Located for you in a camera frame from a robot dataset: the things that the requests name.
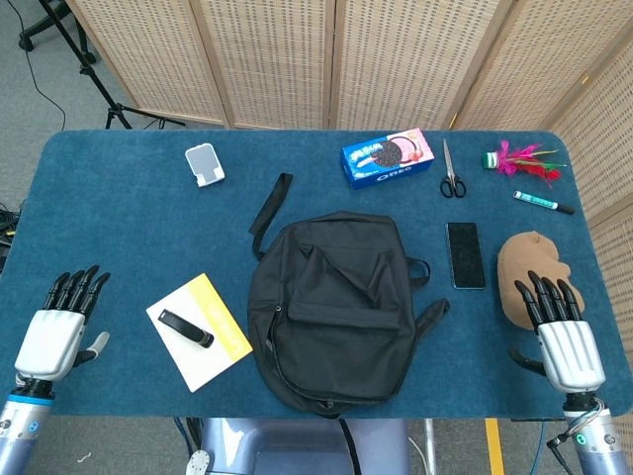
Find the scissors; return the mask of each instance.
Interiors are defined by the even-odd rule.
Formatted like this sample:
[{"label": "scissors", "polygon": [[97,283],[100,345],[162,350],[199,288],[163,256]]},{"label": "scissors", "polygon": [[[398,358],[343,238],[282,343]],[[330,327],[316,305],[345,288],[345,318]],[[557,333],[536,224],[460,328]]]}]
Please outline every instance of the scissors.
[{"label": "scissors", "polygon": [[451,153],[448,151],[446,139],[444,139],[444,159],[446,160],[446,176],[439,184],[439,191],[446,198],[464,198],[466,196],[466,184],[453,170]]}]

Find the floor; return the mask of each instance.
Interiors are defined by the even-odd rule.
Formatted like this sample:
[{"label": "floor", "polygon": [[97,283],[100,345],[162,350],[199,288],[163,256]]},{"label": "floor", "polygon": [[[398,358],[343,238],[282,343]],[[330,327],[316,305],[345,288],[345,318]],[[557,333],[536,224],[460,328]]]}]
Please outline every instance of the floor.
[{"label": "floor", "polygon": [[[43,15],[35,0],[14,0],[14,4],[27,26]],[[72,20],[66,19],[64,24],[76,36]],[[0,0],[3,65],[0,68],[0,202],[12,210],[18,209],[29,191],[45,142],[61,128],[59,111],[34,89],[24,52],[17,48],[19,33],[17,16],[6,0]],[[66,111],[66,129],[103,128],[106,104],[90,79],[79,75],[76,58],[61,36],[49,30],[35,37],[34,44],[31,60],[35,76],[42,90]],[[95,69],[115,99],[127,102],[102,61]],[[145,127],[150,122],[134,115],[127,117],[135,128]],[[188,124],[188,127],[204,128],[205,125]],[[562,428],[561,423],[549,423],[547,436],[551,438]],[[410,422],[409,429],[413,439],[423,447],[422,422]],[[530,473],[540,424],[499,421],[499,431],[505,473]],[[483,421],[436,421],[435,442],[438,473],[491,473]],[[580,473],[573,449],[567,444],[562,452],[572,470]],[[28,473],[182,474],[186,461],[184,443],[170,419],[53,416],[44,429]],[[411,450],[411,466],[413,474],[424,473],[414,450]],[[543,450],[538,473],[562,473],[547,449]]]}]

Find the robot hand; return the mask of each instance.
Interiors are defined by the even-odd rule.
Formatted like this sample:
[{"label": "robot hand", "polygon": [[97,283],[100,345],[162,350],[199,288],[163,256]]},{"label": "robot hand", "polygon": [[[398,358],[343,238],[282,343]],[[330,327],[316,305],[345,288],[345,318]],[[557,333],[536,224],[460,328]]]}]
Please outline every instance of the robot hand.
[{"label": "robot hand", "polygon": [[41,310],[31,320],[16,359],[18,380],[59,381],[75,366],[96,358],[110,335],[102,332],[85,350],[79,344],[99,292],[110,277],[93,265],[70,276],[61,274],[52,284]]},{"label": "robot hand", "polygon": [[593,392],[604,382],[604,370],[593,333],[581,316],[574,292],[563,280],[558,287],[533,271],[528,276],[537,299],[519,280],[514,285],[521,293],[537,334],[543,363],[523,357],[511,349],[510,356],[521,367],[546,376],[562,393]]}]

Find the notebook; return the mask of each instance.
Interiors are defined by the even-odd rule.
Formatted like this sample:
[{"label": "notebook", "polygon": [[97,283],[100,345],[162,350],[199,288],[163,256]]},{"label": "notebook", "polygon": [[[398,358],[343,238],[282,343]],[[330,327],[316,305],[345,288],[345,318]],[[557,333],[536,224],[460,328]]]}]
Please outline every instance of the notebook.
[{"label": "notebook", "polygon": [[[168,310],[211,333],[209,348],[187,339],[158,320]],[[246,356],[252,347],[206,274],[176,289],[147,309],[149,319],[193,393]]]}]

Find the smartphone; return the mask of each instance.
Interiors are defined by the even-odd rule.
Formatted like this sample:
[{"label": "smartphone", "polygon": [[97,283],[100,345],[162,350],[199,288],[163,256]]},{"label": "smartphone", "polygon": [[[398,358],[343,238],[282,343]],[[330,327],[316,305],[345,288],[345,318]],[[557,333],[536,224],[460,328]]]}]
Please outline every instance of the smartphone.
[{"label": "smartphone", "polygon": [[483,289],[486,287],[484,263],[475,223],[448,223],[446,225],[451,277],[456,289]]}]

